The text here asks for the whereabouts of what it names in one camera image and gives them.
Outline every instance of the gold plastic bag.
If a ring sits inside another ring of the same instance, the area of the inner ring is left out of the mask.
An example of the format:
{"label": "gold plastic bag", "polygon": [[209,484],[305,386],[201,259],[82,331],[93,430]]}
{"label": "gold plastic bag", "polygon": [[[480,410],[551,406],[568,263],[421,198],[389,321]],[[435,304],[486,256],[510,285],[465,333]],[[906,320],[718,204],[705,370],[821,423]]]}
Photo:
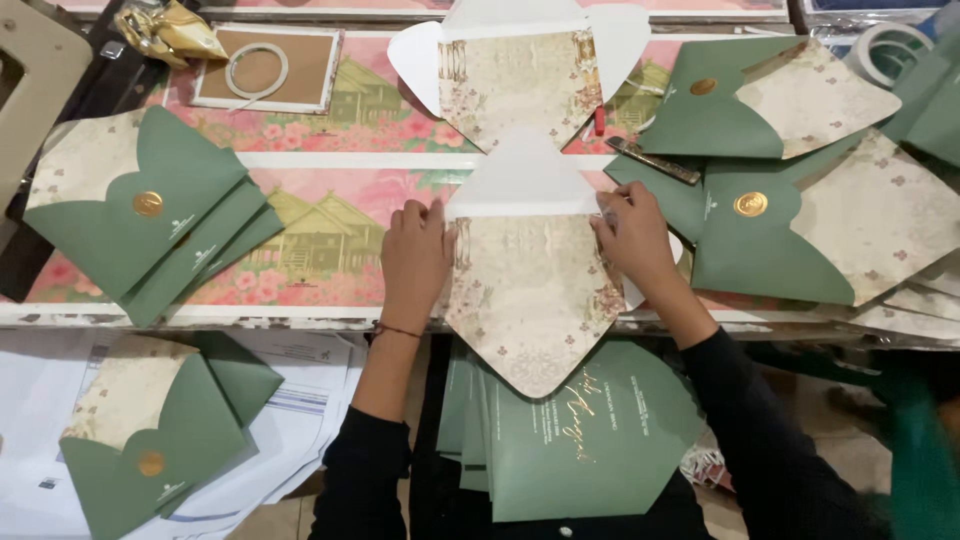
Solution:
{"label": "gold plastic bag", "polygon": [[124,8],[113,21],[137,51],[173,68],[186,67],[188,58],[229,59],[204,20],[177,0],[162,8]]}

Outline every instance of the wrist bracelet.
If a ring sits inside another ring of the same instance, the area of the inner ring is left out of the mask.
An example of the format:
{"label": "wrist bracelet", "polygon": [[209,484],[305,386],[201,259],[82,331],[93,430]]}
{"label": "wrist bracelet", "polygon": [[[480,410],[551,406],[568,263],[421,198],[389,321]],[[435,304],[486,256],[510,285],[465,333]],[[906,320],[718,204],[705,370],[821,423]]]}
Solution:
{"label": "wrist bracelet", "polygon": [[387,330],[395,331],[397,333],[402,333],[404,335],[409,335],[410,337],[416,337],[416,339],[420,339],[423,337],[422,333],[413,333],[411,331],[401,330],[399,328],[388,327],[387,325],[381,323],[380,321],[373,321],[373,337],[377,337],[378,335],[380,335],[381,333]]}

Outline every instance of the gold seal sticker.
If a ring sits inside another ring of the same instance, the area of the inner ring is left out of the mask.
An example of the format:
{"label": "gold seal sticker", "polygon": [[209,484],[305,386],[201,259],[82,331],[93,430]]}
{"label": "gold seal sticker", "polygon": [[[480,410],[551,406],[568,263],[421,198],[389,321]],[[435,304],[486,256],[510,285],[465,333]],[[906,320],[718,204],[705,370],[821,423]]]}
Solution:
{"label": "gold seal sticker", "polygon": [[701,79],[690,86],[690,93],[695,96],[702,96],[713,92],[717,87],[717,80],[713,78]]}
{"label": "gold seal sticker", "polygon": [[133,197],[133,211],[147,217],[157,217],[163,211],[163,199],[155,191],[144,191]]}
{"label": "gold seal sticker", "polygon": [[163,472],[163,454],[159,452],[144,452],[138,463],[140,472],[145,477],[155,477]]}
{"label": "gold seal sticker", "polygon": [[744,193],[733,202],[736,213],[746,217],[757,217],[767,210],[767,196],[759,191]]}

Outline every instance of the double-sided tape roll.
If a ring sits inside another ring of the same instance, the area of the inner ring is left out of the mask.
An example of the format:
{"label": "double-sided tape roll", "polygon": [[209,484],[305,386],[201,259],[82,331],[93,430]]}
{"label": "double-sided tape roll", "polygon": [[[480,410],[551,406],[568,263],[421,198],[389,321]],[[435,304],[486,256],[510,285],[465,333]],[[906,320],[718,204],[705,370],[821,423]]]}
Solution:
{"label": "double-sided tape roll", "polygon": [[[233,81],[233,71],[236,69],[237,63],[240,62],[244,56],[256,51],[268,51],[274,53],[280,59],[280,75],[267,89],[260,90],[259,92],[247,92],[246,90],[240,89],[240,87],[237,86],[237,84]],[[230,57],[230,61],[227,63],[227,69],[224,71],[227,77],[227,87],[230,89],[230,91],[242,98],[250,100],[239,107],[230,109],[240,110],[244,107],[248,107],[257,100],[270,96],[279,90],[280,87],[283,86],[283,83],[285,83],[287,80],[287,74],[290,72],[290,62],[287,61],[287,55],[283,52],[283,49],[272,43],[251,43],[237,49],[237,51],[233,53],[233,56]]]}
{"label": "double-sided tape roll", "polygon": [[933,41],[916,28],[887,22],[858,37],[843,61],[868,82],[891,88],[931,50]]}

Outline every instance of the wooden house illustration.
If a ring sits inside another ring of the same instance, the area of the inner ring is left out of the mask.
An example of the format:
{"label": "wooden house illustration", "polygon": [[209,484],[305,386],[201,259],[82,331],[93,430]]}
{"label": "wooden house illustration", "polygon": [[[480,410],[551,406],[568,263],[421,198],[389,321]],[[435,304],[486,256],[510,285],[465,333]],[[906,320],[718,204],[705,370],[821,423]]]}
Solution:
{"label": "wooden house illustration", "polygon": [[330,114],[318,116],[320,124],[378,125],[379,119],[394,120],[403,98],[396,86],[350,57],[340,60],[330,97]]}
{"label": "wooden house illustration", "polygon": [[267,200],[286,229],[252,252],[253,262],[272,262],[300,276],[379,266],[386,230],[332,189],[312,205],[278,187]]}
{"label": "wooden house illustration", "polygon": [[633,135],[644,122],[654,117],[669,83],[669,69],[646,61],[613,95],[610,123]]}

